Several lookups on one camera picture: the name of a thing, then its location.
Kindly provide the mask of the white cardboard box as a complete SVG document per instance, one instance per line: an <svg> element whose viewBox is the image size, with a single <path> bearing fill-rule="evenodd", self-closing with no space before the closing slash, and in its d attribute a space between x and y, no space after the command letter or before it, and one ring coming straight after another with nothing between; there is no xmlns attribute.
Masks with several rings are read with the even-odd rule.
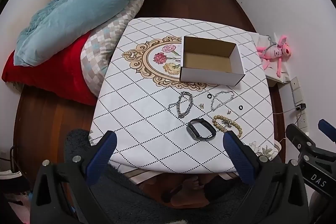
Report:
<svg viewBox="0 0 336 224"><path fill-rule="evenodd" d="M244 76L236 43L192 36L182 38L181 82L236 86Z"/></svg>

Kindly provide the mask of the wall power socket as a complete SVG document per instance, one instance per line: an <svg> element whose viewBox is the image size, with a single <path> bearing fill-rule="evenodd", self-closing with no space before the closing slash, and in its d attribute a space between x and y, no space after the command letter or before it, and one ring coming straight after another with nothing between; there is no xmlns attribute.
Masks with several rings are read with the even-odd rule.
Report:
<svg viewBox="0 0 336 224"><path fill-rule="evenodd" d="M303 93L302 93L301 86L300 86L297 76L291 79L290 87L291 87L291 92L293 96L294 106L296 107L300 103L306 104L303 98ZM308 123L307 123L306 109L303 111L297 111L294 108L294 110L296 114L296 122L295 122L296 126L307 134Z"/></svg>

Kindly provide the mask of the pink plush toy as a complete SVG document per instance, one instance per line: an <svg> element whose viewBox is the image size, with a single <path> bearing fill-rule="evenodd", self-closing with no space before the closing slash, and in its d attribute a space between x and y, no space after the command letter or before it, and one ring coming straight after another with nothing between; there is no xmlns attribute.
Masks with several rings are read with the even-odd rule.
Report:
<svg viewBox="0 0 336 224"><path fill-rule="evenodd" d="M281 77L282 60L291 56L291 49L287 43L287 36L281 36L276 44L270 44L268 47L256 47L256 50L264 70L269 67L271 61L277 61L276 75L277 77Z"/></svg>

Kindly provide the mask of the light blue duvet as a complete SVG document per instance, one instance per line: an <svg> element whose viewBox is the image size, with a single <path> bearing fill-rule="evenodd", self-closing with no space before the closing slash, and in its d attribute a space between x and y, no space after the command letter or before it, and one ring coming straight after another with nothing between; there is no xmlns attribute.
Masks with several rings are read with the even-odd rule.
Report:
<svg viewBox="0 0 336 224"><path fill-rule="evenodd" d="M51 0L18 36L15 66L35 67L110 20L131 0Z"/></svg>

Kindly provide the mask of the red blanket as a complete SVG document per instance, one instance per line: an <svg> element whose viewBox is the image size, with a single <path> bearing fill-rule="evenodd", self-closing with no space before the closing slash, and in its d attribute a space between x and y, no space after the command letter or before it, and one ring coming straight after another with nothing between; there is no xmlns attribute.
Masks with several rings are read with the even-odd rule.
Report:
<svg viewBox="0 0 336 224"><path fill-rule="evenodd" d="M94 106L97 97L84 81L80 61L80 54L89 34L87 32L36 67L15 66L12 53L3 69L2 80L40 88L64 99Z"/></svg>

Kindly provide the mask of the black charger plug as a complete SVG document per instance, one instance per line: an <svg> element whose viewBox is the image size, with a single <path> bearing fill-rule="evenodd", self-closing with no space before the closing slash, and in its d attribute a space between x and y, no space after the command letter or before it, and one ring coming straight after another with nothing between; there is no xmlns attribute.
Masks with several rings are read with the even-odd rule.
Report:
<svg viewBox="0 0 336 224"><path fill-rule="evenodd" d="M300 104L298 104L298 105L295 107L295 109L296 109L297 111L303 111L303 110L306 109L306 104L305 104L305 103L300 103Z"/></svg>

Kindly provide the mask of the grey checkered pillow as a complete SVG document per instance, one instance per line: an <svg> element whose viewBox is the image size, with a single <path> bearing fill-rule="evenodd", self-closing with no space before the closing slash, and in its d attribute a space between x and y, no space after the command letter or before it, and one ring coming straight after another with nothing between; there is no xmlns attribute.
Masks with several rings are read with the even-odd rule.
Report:
<svg viewBox="0 0 336 224"><path fill-rule="evenodd" d="M94 96L98 96L116 46L127 24L141 9L144 0L131 0L126 8L110 20L93 29L80 55L84 81Z"/></svg>

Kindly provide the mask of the black smart band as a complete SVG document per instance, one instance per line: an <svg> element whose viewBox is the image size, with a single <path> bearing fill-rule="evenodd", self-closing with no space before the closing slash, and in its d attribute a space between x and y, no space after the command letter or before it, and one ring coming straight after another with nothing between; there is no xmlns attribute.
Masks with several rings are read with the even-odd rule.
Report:
<svg viewBox="0 0 336 224"><path fill-rule="evenodd" d="M197 141L208 141L216 137L216 129L205 119L197 118L188 122L186 130Z"/></svg>

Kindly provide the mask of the diamond-pattern floral tablecloth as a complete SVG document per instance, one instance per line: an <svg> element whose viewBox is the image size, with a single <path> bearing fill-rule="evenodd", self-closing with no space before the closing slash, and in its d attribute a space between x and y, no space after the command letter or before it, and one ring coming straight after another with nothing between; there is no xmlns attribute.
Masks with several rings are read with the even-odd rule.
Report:
<svg viewBox="0 0 336 224"><path fill-rule="evenodd" d="M236 43L244 78L233 87L182 83L184 36ZM251 33L193 19L138 18L128 23L108 66L89 141L96 144L114 131L110 164L122 173L230 173L234 167L221 130L208 141L194 140L186 130L190 120L213 123L215 115L231 120L233 132L257 154L270 159L278 154L269 89Z"/></svg>

